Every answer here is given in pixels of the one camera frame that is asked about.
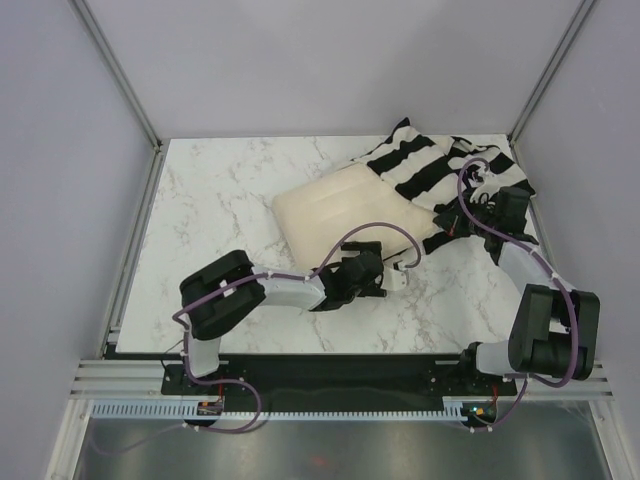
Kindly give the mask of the black white striped pillowcase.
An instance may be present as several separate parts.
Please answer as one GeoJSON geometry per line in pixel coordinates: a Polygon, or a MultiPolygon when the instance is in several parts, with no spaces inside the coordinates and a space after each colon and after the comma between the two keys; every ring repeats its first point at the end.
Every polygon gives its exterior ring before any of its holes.
{"type": "Polygon", "coordinates": [[[457,182],[468,161],[473,164],[466,170],[461,191],[469,210],[491,209],[499,191],[492,196],[474,194],[470,177],[478,169],[490,169],[498,177],[500,188],[514,187],[535,195],[523,170],[499,146],[477,145],[461,136],[425,135],[407,118],[376,148],[354,161],[368,167],[402,197],[434,215],[460,208],[457,182]]]}

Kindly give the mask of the cream pillow with bear print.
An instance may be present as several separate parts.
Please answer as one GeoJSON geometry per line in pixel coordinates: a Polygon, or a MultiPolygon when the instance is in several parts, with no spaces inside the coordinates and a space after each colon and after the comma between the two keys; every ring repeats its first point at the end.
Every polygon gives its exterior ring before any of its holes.
{"type": "Polygon", "coordinates": [[[319,266],[345,234],[364,224],[393,224],[418,242],[437,232],[433,212],[414,205],[361,164],[277,195],[272,209],[302,270],[319,266]]]}

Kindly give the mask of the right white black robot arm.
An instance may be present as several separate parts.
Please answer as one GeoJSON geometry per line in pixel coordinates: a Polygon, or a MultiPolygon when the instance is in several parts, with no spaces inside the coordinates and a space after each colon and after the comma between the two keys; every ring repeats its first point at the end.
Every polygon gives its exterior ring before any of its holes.
{"type": "Polygon", "coordinates": [[[482,392],[494,376],[533,377],[560,388],[592,373],[600,300],[564,282],[536,251],[537,240],[525,232],[530,193],[502,187],[473,202],[464,193],[434,223],[451,239],[477,236],[492,261],[521,293],[509,337],[501,342],[476,342],[473,359],[456,370],[458,385],[471,394],[482,392]]]}

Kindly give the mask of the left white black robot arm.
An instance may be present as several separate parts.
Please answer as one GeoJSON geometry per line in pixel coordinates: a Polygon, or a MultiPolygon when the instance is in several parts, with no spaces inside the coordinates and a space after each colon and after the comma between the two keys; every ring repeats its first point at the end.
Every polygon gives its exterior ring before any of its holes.
{"type": "Polygon", "coordinates": [[[174,317],[186,330],[184,383],[199,395],[217,387],[221,338],[260,306],[327,312],[358,297],[385,297],[382,244],[347,242],[339,249],[349,255],[306,275],[260,267],[234,250],[184,279],[174,317]]]}

